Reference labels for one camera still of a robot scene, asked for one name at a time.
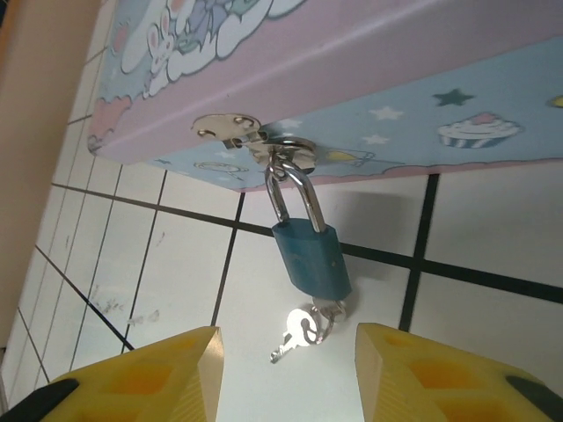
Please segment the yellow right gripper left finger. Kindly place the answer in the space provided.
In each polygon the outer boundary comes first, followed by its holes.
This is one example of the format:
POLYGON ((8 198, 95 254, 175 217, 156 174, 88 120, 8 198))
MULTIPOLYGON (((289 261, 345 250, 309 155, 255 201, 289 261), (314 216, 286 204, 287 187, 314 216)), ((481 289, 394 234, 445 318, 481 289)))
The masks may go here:
POLYGON ((223 367, 203 326, 61 375, 0 422, 216 422, 223 367))

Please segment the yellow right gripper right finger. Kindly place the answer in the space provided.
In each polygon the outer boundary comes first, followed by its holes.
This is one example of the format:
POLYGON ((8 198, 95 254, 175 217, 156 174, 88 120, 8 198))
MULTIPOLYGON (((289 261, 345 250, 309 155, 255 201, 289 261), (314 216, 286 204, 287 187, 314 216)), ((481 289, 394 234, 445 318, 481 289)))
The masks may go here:
POLYGON ((364 422, 563 422, 563 397, 508 364, 382 324, 360 323, 364 422))

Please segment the teal padlock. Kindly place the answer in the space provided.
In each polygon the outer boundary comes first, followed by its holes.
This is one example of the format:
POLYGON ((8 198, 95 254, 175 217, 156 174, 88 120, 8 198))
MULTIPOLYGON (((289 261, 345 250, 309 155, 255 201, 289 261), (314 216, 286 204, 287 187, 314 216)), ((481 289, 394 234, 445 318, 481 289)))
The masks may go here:
POLYGON ((325 223, 318 197, 308 175, 316 154, 314 143, 287 137, 268 145, 265 186, 278 222, 272 227, 291 283, 314 299, 340 302, 352 286, 335 228, 325 223), (292 182, 307 217, 292 218, 281 183, 292 182))

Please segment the silver spare key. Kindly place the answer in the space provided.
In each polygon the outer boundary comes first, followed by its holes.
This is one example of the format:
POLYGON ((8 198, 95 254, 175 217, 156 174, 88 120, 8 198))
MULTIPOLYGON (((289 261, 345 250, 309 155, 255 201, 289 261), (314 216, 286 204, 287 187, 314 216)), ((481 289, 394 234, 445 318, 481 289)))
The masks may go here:
POLYGON ((270 353, 269 360, 272 364, 276 364, 294 349, 318 345, 324 339, 324 334, 321 314, 316 307, 293 309, 286 319, 286 331, 282 334, 283 340, 270 353))

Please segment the silver tin box hasp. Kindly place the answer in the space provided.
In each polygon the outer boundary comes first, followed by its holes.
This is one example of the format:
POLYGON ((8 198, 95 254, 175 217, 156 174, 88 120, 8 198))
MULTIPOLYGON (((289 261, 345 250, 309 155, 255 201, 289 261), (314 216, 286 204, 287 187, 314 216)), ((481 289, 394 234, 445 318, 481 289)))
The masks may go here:
POLYGON ((246 148, 263 167, 275 156, 289 160, 306 174, 314 171, 317 147, 314 142, 294 135, 269 135, 261 123, 245 114, 208 114, 196 119, 192 130, 200 138, 214 139, 227 149, 246 148))

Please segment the clear plastic zip bag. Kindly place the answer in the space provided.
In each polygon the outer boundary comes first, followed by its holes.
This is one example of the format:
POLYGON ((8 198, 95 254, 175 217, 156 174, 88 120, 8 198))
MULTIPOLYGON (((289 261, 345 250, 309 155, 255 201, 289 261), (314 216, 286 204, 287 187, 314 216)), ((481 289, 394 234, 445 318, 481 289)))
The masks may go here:
POLYGON ((118 0, 90 152, 260 190, 192 130, 226 113, 314 142, 318 184, 563 161, 563 0, 118 0))

